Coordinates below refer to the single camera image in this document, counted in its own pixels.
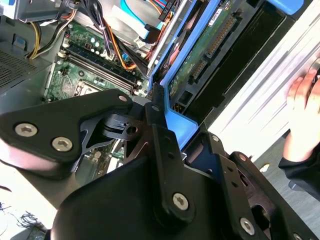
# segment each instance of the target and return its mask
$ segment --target white label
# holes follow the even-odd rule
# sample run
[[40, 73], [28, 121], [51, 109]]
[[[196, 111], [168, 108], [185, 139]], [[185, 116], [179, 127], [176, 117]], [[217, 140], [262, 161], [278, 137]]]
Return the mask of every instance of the white label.
[[222, 12], [223, 8], [218, 8], [217, 11], [215, 12], [215, 14], [213, 15], [211, 21], [209, 22], [209, 26], [212, 27], [213, 24], [216, 22], [216, 20], [218, 19], [220, 13]]
[[146, 45], [146, 43], [143, 42], [143, 41], [141, 41], [141, 40], [139, 39], [139, 37], [137, 37], [137, 38], [134, 40], [134, 42], [136, 43], [136, 45], [138, 46], [139, 49], [142, 48], [142, 47], [144, 47], [144, 46]]

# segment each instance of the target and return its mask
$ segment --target ventilation grille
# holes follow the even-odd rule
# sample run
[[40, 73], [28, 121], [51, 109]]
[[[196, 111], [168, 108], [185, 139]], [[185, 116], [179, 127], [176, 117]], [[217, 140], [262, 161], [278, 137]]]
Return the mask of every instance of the ventilation grille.
[[0, 88], [35, 69], [35, 66], [0, 50]]

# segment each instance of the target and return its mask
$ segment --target red wire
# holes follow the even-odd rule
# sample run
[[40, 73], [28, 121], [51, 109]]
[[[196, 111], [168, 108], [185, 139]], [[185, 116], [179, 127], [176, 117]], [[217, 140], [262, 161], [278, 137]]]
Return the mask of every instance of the red wire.
[[159, 1], [159, 0], [155, 0], [155, 1], [156, 1], [157, 4], [160, 4], [160, 5], [163, 6], [163, 7], [166, 6], [163, 2], [161, 2], [161, 1]]

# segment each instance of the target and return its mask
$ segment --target finger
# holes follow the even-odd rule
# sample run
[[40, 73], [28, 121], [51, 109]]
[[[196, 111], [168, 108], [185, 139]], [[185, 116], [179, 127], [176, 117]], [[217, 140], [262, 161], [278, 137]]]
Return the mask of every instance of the finger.
[[304, 110], [306, 108], [309, 90], [312, 85], [312, 81], [317, 74], [317, 70], [310, 70], [299, 85], [294, 98], [294, 109]]
[[298, 77], [289, 89], [288, 95], [286, 97], [286, 104], [290, 109], [294, 108], [296, 93], [303, 79], [304, 78], [302, 76]]
[[320, 110], [320, 81], [317, 81], [307, 100], [305, 109], [310, 113], [319, 113]]

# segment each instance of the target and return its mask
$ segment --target hand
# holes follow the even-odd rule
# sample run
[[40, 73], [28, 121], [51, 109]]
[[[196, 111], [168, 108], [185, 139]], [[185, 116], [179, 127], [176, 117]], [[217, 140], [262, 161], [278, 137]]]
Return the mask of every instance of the hand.
[[308, 159], [320, 142], [320, 80], [312, 87], [317, 70], [299, 77], [287, 96], [290, 134], [285, 140], [283, 157], [292, 162]]

